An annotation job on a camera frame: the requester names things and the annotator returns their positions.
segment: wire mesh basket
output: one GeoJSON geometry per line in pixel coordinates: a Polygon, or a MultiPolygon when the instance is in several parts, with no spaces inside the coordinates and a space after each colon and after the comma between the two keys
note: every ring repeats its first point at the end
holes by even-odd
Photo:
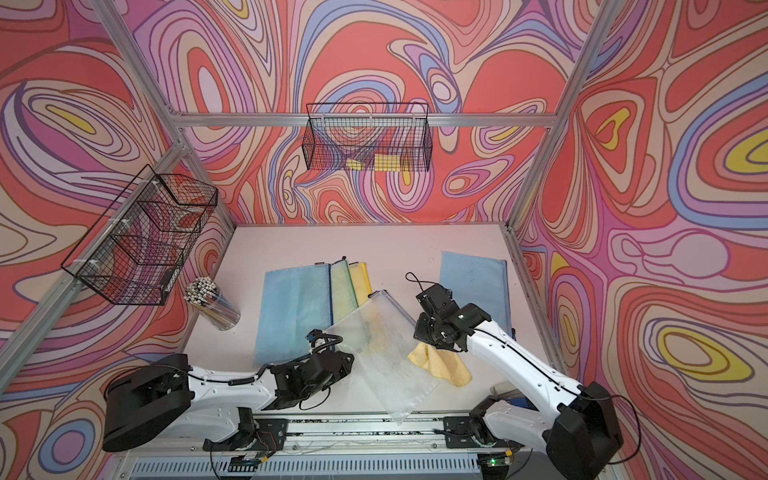
{"type": "Polygon", "coordinates": [[[154,174],[79,269],[65,266],[79,243],[61,268],[115,305],[164,305],[217,202],[212,185],[154,174]]]}
{"type": "Polygon", "coordinates": [[[306,109],[307,170],[429,170],[426,103],[315,103],[306,109]]]}

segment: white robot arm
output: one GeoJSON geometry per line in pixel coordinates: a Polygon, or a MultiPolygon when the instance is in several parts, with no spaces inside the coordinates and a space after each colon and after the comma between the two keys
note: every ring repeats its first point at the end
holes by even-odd
{"type": "Polygon", "coordinates": [[[329,348],[340,336],[313,330],[306,338],[309,354],[255,374],[201,369],[176,353],[113,380],[102,448],[123,452],[156,437],[206,439],[204,449],[215,451],[247,447],[253,411],[296,406],[351,372],[355,357],[329,348]]]}
{"type": "MultiPolygon", "coordinates": [[[[478,306],[459,309],[439,283],[416,299],[424,313],[415,339],[485,360],[537,409],[489,396],[470,413],[479,443],[512,440],[546,452],[568,480],[597,476],[623,444],[605,388],[595,382],[584,387],[553,369],[478,306]]],[[[350,374],[354,356],[329,348],[341,337],[314,330],[307,339],[310,354],[253,375],[189,366],[187,356],[174,354],[114,380],[106,392],[103,449],[120,452],[156,437],[207,439],[207,451],[248,447],[257,436],[254,411],[293,407],[350,374]]]]}
{"type": "Polygon", "coordinates": [[[568,480],[592,480],[623,445],[610,393],[593,382],[558,372],[520,346],[480,307],[458,307],[439,283],[416,299],[424,309],[414,338],[454,352],[469,352],[499,371],[537,410],[489,396],[470,412],[480,443],[513,440],[546,452],[568,480]]]}

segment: white table surface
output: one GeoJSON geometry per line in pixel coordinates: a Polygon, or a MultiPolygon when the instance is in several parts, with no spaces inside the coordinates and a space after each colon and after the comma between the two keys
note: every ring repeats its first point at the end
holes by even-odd
{"type": "MultiPolygon", "coordinates": [[[[507,260],[512,326],[517,340],[531,353],[546,359],[525,294],[509,258],[498,225],[352,226],[352,227],[238,227],[216,275],[224,294],[239,306],[239,323],[219,331],[204,316],[194,325],[184,353],[190,364],[205,369],[253,372],[253,348],[259,326],[264,274],[271,270],[333,263],[342,256],[365,262],[371,287],[387,290],[414,319],[422,311],[415,295],[419,288],[406,281],[412,271],[421,280],[438,281],[442,251],[507,260]]],[[[419,412],[468,411],[489,389],[505,379],[485,362],[460,354],[473,380],[462,388],[443,381],[417,408],[419,412]]],[[[325,397],[321,392],[304,407],[325,397]]],[[[328,400],[311,413],[381,412],[382,407],[362,379],[353,372],[335,384],[328,400]]],[[[297,407],[281,412],[299,412],[297,407]]]]}

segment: psychedelic wall pattern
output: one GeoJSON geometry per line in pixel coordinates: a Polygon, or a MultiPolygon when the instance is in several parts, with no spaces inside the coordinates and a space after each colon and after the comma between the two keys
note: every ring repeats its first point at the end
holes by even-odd
{"type": "Polygon", "coordinates": [[[628,2],[515,225],[628,478],[765,478],[766,65],[765,2],[628,2]]]}
{"type": "Polygon", "coordinates": [[[461,127],[429,172],[306,170],[300,128],[191,127],[235,223],[504,221],[544,133],[461,127]]]}
{"type": "MultiPolygon", "coordinates": [[[[96,20],[87,0],[0,2],[0,346],[169,145],[96,20]]],[[[0,396],[0,479],[109,473],[101,390],[174,351],[190,319],[180,288],[214,271],[224,238],[213,218],[166,306],[112,306],[89,290],[75,300],[0,396]]]]}
{"type": "MultiPolygon", "coordinates": [[[[544,0],[172,0],[122,12],[178,111],[425,101],[434,112],[541,113],[558,103],[596,9],[544,0]]],[[[441,127],[433,171],[361,174],[306,172],[300,128],[187,129],[235,223],[503,221],[542,135],[441,127]]]]}

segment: black motor housing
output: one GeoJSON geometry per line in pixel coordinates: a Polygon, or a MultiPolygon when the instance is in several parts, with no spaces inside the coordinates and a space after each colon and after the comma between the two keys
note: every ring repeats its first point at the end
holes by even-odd
{"type": "Polygon", "coordinates": [[[149,442],[190,408],[194,393],[187,376],[168,366],[190,370],[187,356],[175,353],[107,387],[105,452],[123,452],[149,442]]]}
{"type": "Polygon", "coordinates": [[[592,382],[569,406],[561,404],[545,432],[547,456],[568,480],[592,480],[624,444],[611,394],[592,382]]]}

